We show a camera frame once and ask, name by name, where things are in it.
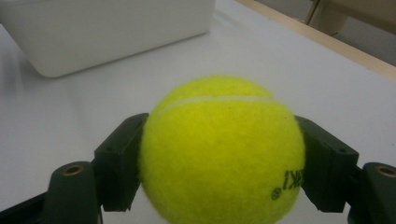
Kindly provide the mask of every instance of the white plastic bin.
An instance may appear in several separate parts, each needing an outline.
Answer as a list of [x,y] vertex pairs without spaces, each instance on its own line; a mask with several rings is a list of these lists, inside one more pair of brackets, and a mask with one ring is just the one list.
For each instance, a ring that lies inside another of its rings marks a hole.
[[0,22],[46,77],[209,30],[215,0],[0,0]]

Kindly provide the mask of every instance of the tennis ball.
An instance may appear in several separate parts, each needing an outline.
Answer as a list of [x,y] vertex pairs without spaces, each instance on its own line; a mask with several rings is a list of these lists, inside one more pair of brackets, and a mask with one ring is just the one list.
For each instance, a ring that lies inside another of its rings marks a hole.
[[274,223],[302,184],[293,114],[240,77],[201,77],[154,108],[139,158],[143,188],[172,224]]

